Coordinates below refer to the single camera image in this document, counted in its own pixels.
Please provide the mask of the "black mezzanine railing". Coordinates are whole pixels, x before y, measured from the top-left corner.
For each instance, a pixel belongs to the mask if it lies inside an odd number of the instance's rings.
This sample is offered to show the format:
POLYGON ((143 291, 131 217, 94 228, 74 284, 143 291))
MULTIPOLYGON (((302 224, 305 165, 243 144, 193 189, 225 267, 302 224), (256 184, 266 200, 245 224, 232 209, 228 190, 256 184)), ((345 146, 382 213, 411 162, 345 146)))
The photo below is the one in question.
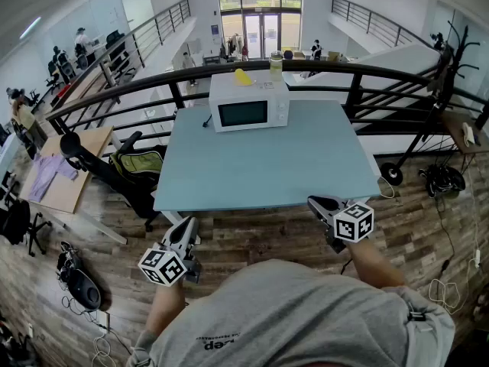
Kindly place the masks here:
POLYGON ((349 0, 332 0, 331 13, 387 47, 416 43, 434 49, 439 41, 443 41, 437 34, 431 34, 427 41, 384 15, 349 0))
POLYGON ((150 55, 189 18, 189 0, 182 0, 125 34, 121 39, 125 49, 121 53, 106 50, 101 56, 99 66, 105 77, 105 86, 110 88, 127 77, 132 78, 146 66, 150 55))

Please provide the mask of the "small brown table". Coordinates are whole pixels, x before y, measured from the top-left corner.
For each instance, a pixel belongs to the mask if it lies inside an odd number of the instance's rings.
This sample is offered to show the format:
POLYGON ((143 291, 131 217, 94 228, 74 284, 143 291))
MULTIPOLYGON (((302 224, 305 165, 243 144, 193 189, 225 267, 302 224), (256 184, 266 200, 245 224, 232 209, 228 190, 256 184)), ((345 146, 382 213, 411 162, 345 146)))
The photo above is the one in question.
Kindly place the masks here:
POLYGON ((440 119, 445 130, 450 134, 454 144, 462 154, 489 153, 489 137, 483 130, 475 126, 470 115, 444 111, 440 119), (465 139, 464 126, 467 125, 473 133, 474 143, 465 139))

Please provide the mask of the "clothes rack with garments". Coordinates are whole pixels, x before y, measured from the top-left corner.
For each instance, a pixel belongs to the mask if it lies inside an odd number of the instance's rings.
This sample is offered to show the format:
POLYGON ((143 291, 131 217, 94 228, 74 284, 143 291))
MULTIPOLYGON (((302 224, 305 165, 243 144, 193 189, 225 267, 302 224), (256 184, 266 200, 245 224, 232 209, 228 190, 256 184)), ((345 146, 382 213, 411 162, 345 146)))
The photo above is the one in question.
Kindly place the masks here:
POLYGON ((241 35, 234 33, 225 39, 221 48, 221 58, 228 63, 248 61, 248 46, 241 35))

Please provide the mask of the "yellow corn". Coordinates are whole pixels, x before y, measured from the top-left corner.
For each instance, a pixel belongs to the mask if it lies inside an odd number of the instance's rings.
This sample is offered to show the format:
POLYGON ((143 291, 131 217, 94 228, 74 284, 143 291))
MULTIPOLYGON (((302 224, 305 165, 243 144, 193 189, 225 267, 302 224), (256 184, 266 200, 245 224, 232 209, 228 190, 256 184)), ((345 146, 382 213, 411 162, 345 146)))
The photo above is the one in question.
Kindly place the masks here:
POLYGON ((234 84, 236 86, 253 86, 255 83, 256 81, 250 78, 243 69, 237 69, 234 72, 234 84))

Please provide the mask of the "black mesh office chair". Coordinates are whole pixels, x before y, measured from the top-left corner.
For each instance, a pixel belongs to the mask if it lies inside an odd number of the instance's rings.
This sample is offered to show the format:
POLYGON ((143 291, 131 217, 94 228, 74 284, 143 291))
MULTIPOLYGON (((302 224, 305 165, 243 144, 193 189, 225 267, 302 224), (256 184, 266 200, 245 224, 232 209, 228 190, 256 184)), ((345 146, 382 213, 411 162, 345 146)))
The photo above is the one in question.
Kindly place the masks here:
POLYGON ((106 50, 112 50, 117 53, 121 53, 125 49, 125 43, 121 39, 125 36, 124 33, 120 33, 118 30, 113 31, 106 37, 106 50))

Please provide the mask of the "black swivel chair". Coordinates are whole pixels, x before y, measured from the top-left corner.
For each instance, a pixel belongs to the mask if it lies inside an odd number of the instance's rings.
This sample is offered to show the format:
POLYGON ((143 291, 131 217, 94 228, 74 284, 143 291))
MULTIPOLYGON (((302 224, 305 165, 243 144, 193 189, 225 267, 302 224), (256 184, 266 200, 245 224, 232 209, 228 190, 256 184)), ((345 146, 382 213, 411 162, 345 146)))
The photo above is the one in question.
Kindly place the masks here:
POLYGON ((42 255, 46 254, 46 250, 41 247, 37 238, 37 233, 45 226, 52 226, 51 221, 42 221, 43 214, 38 212, 31 221, 31 209, 27 201, 15 201, 10 205, 8 210, 0 208, 0 236, 5 237, 11 245, 19 245, 24 237, 27 236, 28 254, 34 257, 32 252, 33 243, 39 248, 42 255))

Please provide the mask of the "clear bottle with green cap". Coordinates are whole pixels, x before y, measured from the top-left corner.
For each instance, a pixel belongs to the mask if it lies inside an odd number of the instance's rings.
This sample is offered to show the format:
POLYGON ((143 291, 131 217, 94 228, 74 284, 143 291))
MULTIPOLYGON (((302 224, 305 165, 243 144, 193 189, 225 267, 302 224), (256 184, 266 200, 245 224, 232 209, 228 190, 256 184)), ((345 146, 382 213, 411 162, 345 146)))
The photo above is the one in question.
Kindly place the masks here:
POLYGON ((283 54, 280 50, 275 50, 270 53, 270 78, 274 82, 280 82, 283 79, 283 54))

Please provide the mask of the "purple garment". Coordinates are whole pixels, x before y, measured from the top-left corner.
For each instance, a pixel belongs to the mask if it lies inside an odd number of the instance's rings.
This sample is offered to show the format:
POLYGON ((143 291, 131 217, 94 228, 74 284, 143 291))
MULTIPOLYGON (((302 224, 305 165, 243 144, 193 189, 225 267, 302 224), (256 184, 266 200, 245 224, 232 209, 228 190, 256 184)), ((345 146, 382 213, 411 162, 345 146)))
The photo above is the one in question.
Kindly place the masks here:
POLYGON ((75 180, 78 177, 77 169, 73 168, 61 154, 41 157, 36 155, 34 166, 37 168, 37 175, 32 183, 28 199, 40 202, 55 176, 66 177, 68 180, 75 180))

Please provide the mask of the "black office chair with headrest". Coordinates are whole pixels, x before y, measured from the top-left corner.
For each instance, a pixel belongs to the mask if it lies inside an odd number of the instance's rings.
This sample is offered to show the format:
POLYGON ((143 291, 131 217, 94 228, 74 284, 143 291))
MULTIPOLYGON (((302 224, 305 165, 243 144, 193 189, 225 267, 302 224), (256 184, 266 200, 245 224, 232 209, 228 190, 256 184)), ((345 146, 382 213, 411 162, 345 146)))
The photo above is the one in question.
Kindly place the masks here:
MULTIPOLYGON (((157 151, 164 158, 167 147, 156 145, 152 148, 134 148, 134 144, 142 136, 140 131, 132 134, 118 149, 122 154, 138 154, 146 151, 157 151)), ((75 169, 88 171, 95 177, 108 184, 115 192, 121 194, 136 214, 145 219, 145 228, 148 232, 153 230, 152 221, 158 216, 158 212, 153 209, 154 197, 152 193, 155 190, 148 190, 144 187, 134 185, 123 178, 117 171, 114 171, 108 162, 86 150, 80 143, 77 133, 72 132, 65 134, 60 139, 60 151, 67 162, 75 169)))

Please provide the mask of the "black helmet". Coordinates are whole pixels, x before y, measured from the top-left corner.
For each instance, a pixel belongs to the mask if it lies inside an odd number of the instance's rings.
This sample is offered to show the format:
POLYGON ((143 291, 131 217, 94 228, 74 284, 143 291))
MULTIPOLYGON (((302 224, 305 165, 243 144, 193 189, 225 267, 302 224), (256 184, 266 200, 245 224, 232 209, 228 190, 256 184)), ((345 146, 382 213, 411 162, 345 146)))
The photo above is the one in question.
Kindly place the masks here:
POLYGON ((435 198, 438 193, 461 192, 466 188, 462 174, 444 164, 431 164, 427 169, 419 169, 418 175, 426 179, 430 198, 435 198))

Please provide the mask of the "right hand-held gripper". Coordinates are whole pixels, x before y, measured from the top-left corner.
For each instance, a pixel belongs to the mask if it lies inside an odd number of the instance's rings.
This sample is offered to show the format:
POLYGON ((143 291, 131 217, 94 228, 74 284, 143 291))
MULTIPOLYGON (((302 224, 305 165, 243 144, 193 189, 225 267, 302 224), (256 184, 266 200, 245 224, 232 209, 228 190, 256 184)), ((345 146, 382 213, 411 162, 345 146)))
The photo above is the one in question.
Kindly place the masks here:
POLYGON ((308 196, 307 203, 313 215, 329 229, 326 241, 337 254, 347 242, 360 242, 374 230, 374 210, 365 203, 346 207, 346 202, 336 196, 308 196))

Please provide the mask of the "green backpack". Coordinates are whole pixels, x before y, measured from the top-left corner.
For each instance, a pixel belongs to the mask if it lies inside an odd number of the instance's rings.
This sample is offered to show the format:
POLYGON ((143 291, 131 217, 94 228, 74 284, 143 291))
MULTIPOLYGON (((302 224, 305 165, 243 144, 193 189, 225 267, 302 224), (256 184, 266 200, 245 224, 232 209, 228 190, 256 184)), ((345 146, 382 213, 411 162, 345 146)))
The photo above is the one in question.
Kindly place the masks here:
POLYGON ((109 157, 108 164, 130 183, 155 190, 163 166, 163 157, 157 151, 138 154, 122 154, 118 151, 109 157))

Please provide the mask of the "white microwave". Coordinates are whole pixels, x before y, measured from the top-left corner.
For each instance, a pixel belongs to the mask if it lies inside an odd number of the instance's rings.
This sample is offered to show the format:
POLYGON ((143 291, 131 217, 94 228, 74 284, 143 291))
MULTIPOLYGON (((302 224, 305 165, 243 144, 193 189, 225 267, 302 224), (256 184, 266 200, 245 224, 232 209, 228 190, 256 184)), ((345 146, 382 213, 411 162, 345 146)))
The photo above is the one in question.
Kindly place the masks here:
POLYGON ((256 83, 273 82, 274 89, 260 90, 256 84, 251 87, 237 87, 233 84, 234 73, 213 75, 209 107, 217 132, 287 125, 290 97, 286 83, 283 80, 274 82, 268 70, 253 70, 247 74, 256 83))

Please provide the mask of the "light wooden desk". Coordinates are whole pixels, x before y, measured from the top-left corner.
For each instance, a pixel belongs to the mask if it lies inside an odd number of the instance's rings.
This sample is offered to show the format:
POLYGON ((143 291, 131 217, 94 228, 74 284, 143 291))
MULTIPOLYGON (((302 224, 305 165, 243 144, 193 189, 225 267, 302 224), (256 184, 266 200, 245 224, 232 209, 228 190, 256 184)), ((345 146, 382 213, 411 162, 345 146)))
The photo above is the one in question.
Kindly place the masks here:
MULTIPOLYGON (((100 158, 103 151, 115 139, 113 127, 102 127, 86 130, 79 133, 81 145, 100 158)), ((127 239, 117 232, 105 226, 96 218, 90 216, 83 208, 82 201, 86 188, 92 179, 92 175, 87 171, 80 171, 75 180, 68 180, 63 176, 55 176, 48 191, 44 194, 40 202, 29 199, 31 186, 37 176, 37 166, 32 166, 27 178, 25 179, 20 198, 28 201, 31 205, 37 207, 46 216, 51 216, 53 221, 64 226, 65 223, 55 217, 56 214, 71 215, 77 219, 82 219, 95 229, 99 230, 109 238, 115 240, 122 245, 127 243, 127 239)))

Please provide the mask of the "person in grey shirt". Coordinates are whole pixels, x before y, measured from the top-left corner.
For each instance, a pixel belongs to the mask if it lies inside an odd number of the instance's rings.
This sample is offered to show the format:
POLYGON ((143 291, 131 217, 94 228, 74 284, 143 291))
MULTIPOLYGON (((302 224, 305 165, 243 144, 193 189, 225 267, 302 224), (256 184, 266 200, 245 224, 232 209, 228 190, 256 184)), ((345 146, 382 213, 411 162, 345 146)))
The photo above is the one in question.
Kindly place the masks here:
POLYGON ((161 320, 126 367, 444 367, 455 335, 449 314, 408 287, 275 259, 161 320))

